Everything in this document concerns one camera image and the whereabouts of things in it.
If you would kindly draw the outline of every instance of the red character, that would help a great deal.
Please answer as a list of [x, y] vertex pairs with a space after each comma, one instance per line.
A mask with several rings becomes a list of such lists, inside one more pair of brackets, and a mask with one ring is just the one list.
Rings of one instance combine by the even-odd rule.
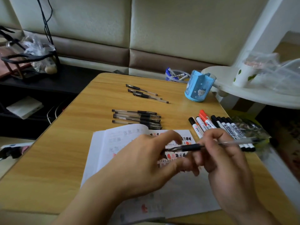
[[145, 204], [142, 204], [142, 212], [143, 213], [147, 213], [148, 212], [148, 208], [145, 206]]

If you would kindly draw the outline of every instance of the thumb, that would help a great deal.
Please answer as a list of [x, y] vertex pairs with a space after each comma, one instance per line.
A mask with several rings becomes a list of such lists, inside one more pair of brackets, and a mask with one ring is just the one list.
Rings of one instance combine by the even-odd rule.
[[173, 176], [180, 171], [191, 171], [193, 169], [193, 163], [190, 159], [181, 157], [171, 161], [168, 165], [159, 169], [160, 178], [164, 183], [169, 181]]

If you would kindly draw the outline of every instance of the wooden table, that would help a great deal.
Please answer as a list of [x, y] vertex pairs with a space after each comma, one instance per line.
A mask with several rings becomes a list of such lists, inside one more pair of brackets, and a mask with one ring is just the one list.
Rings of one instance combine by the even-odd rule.
[[[170, 104], [133, 96], [125, 84], [156, 92]], [[31, 149], [0, 181], [3, 209], [59, 214], [80, 188], [92, 134], [117, 127], [111, 109], [150, 110], [162, 115], [164, 129], [189, 129], [188, 118], [200, 109], [208, 115], [227, 116], [212, 93], [202, 103], [184, 96], [185, 84], [102, 73], [78, 95]], [[258, 196], [283, 224], [298, 224], [291, 203], [255, 153], [247, 153]], [[232, 224], [221, 210], [170, 219], [169, 222]]]

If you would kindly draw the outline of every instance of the hand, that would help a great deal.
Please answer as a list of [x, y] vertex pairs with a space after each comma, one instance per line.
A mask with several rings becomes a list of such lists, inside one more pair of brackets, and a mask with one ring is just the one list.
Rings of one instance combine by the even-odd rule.
[[258, 200], [244, 153], [237, 145], [222, 148], [214, 139], [233, 140], [222, 129], [207, 130], [198, 142], [204, 144], [206, 150], [193, 152], [193, 158], [209, 173], [209, 183], [220, 207], [237, 222], [247, 218], [251, 224], [253, 216], [269, 216]]
[[122, 200], [145, 195], [160, 189], [178, 172], [193, 170], [199, 174], [198, 167], [191, 157], [181, 157], [159, 168], [160, 153], [172, 140], [181, 144], [181, 136], [169, 130], [159, 136], [141, 135], [125, 146], [98, 173], [95, 179], [107, 182]]

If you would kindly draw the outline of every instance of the stack of pens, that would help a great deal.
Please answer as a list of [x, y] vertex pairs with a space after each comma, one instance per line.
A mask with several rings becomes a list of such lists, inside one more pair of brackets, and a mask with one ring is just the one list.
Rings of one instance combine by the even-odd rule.
[[136, 86], [129, 85], [129, 84], [126, 84], [126, 87], [135, 89], [135, 90], [128, 89], [128, 92], [131, 92], [134, 96], [145, 98], [145, 99], [153, 99], [153, 100], [156, 100], [156, 101], [159, 101], [159, 102], [163, 102], [163, 103], [169, 103], [169, 101], [165, 101], [165, 100], [163, 100], [163, 98], [157, 97], [158, 94], [153, 93], [153, 92], [149, 92], [149, 91], [144, 90], [144, 89], [141, 89], [140, 87], [136, 87]]
[[[212, 115], [211, 119], [209, 119], [204, 110], [200, 110], [199, 116], [196, 117], [196, 119], [190, 117], [189, 122], [193, 126], [193, 129], [195, 130], [199, 138], [203, 137], [203, 134], [206, 130], [214, 128], [224, 129], [235, 140], [246, 138], [244, 133], [237, 127], [234, 122], [232, 122], [229, 117], [216, 117]], [[251, 143], [241, 144], [239, 146], [242, 151], [254, 152], [256, 150], [255, 146]]]
[[126, 121], [113, 120], [112, 123], [129, 125], [129, 124], [143, 124], [151, 130], [161, 130], [160, 115], [152, 111], [126, 111], [126, 110], [114, 110], [112, 109], [113, 118]]

